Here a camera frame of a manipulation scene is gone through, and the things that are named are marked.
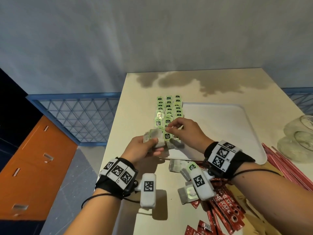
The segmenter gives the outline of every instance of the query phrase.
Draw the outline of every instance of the white tray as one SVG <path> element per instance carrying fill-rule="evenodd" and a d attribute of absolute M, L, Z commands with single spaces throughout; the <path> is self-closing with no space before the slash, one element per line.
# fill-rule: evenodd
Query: white tray
<path fill-rule="evenodd" d="M 183 111 L 185 118 L 197 122 L 211 139 L 230 142 L 258 164 L 266 162 L 264 149 L 241 105 L 184 102 Z M 185 145 L 184 149 L 169 150 L 167 159 L 203 160 L 204 156 Z"/>

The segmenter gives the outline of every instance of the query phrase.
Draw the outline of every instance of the hand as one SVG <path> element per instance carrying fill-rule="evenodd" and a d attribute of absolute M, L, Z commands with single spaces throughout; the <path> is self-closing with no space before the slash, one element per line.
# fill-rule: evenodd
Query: hand
<path fill-rule="evenodd" d="M 168 124 L 165 131 L 176 135 L 185 144 L 201 153 L 204 153 L 206 148 L 214 142 L 202 132 L 197 122 L 191 119 L 176 118 Z"/>
<path fill-rule="evenodd" d="M 148 150 L 157 143 L 157 138 L 150 139 L 148 142 L 143 143 L 143 136 L 134 137 L 127 145 L 121 158 L 125 158 L 134 164 L 140 159 L 143 159 L 148 154 Z M 149 153 L 148 156 L 158 156 L 162 151 L 164 151 L 164 148 L 154 149 L 154 151 Z"/>

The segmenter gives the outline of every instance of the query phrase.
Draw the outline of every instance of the clear glass container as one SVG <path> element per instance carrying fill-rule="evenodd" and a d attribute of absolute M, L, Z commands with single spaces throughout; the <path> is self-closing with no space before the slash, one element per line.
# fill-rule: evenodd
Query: clear glass container
<path fill-rule="evenodd" d="M 284 127 L 284 133 L 289 138 L 294 138 L 294 134 L 297 131 L 304 131 L 308 133 L 313 133 L 313 116 L 302 115 Z"/>
<path fill-rule="evenodd" d="M 292 137 L 283 137 L 277 143 L 277 149 L 294 162 L 313 162 L 313 133 L 297 131 Z"/>

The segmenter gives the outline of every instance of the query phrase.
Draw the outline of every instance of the glass rim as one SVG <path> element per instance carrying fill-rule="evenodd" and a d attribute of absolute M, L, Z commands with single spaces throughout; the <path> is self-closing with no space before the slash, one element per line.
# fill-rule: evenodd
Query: glass rim
<path fill-rule="evenodd" d="M 301 115 L 301 116 L 300 116 L 300 122 L 301 122 L 301 124 L 302 124 L 304 127 L 308 128 L 309 130 L 312 130 L 312 131 L 313 131 L 313 129 L 309 128 L 308 126 L 306 126 L 306 125 L 302 122 L 302 119 L 303 119 L 304 117 L 312 118 L 312 121 L 313 121 L 313 116 L 312 116 L 312 115 Z"/>
<path fill-rule="evenodd" d="M 308 149 L 308 148 L 306 148 L 305 146 L 301 145 L 301 144 L 298 142 L 298 140 L 296 139 L 295 135 L 296 135 L 297 133 L 300 133 L 300 132 L 302 132 L 302 133 L 307 133 L 307 134 L 311 134 L 311 135 L 313 135 L 313 134 L 312 134 L 312 133 L 309 133 L 309 132 L 306 132 L 306 131 L 296 131 L 296 132 L 294 133 L 294 135 L 293 135 L 295 141 L 297 142 L 297 144 L 299 144 L 301 147 L 305 148 L 306 150 L 309 150 L 309 151 L 312 151 L 312 152 L 313 152 L 313 149 Z"/>

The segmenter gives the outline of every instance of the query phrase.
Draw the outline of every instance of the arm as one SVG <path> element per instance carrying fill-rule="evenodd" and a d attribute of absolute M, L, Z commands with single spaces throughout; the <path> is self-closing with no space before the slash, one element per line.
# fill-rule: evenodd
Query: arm
<path fill-rule="evenodd" d="M 190 119 L 177 118 L 165 130 L 201 153 L 213 143 L 198 124 Z M 258 168 L 262 166 L 256 163 L 243 163 L 236 172 Z M 282 176 L 265 171 L 243 173 L 236 176 L 232 182 L 282 234 L 312 234 L 312 192 Z"/>
<path fill-rule="evenodd" d="M 143 143 L 143 136 L 134 137 L 126 147 L 121 158 L 133 165 L 147 156 L 148 150 L 157 144 L 157 138 Z M 156 149 L 151 155 L 158 156 L 164 148 Z M 97 188 L 93 195 L 108 193 Z M 98 196 L 86 203 L 81 212 L 68 227 L 65 235 L 109 235 L 112 234 L 119 212 L 121 200 L 113 196 Z"/>

